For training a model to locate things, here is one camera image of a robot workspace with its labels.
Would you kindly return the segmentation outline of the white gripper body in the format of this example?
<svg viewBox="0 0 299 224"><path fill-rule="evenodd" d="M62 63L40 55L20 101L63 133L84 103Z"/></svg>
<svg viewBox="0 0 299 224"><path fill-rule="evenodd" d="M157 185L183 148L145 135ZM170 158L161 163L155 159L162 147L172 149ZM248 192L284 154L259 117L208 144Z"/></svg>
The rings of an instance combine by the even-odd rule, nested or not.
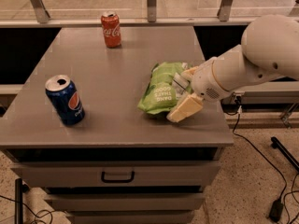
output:
<svg viewBox="0 0 299 224"><path fill-rule="evenodd" d="M209 102L219 101L231 94L219 84L214 75L213 65L216 61L217 58L212 57L196 66L191 80L192 90Z"/></svg>

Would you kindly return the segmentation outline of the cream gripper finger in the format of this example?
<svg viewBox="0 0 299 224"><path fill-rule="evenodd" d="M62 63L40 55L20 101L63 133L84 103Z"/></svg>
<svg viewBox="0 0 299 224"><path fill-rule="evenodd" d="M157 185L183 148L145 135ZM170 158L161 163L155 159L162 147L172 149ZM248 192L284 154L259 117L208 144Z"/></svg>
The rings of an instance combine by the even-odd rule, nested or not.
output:
<svg viewBox="0 0 299 224"><path fill-rule="evenodd" d="M191 81L191 80L192 80L192 77L193 77L193 75L194 75L194 73L196 72L197 69L198 69L197 66L192 67L192 68L189 68L189 69L187 69L187 70L184 70L180 75L181 75L184 79L186 79L186 80L188 80L188 81Z"/></svg>
<svg viewBox="0 0 299 224"><path fill-rule="evenodd" d="M180 122L203 108L203 98L196 93L185 92L166 116L171 122Z"/></svg>

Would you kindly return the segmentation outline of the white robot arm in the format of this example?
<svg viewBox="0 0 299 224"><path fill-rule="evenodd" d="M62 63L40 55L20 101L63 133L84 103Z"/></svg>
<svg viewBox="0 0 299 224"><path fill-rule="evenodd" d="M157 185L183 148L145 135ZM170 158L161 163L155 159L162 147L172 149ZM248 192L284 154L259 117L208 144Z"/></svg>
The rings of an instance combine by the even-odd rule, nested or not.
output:
<svg viewBox="0 0 299 224"><path fill-rule="evenodd" d="M192 92L185 92L167 119L180 122L199 112L204 102L216 102L235 90L278 77L299 78L299 22L266 15L251 22L241 43L218 57L184 71Z"/></svg>

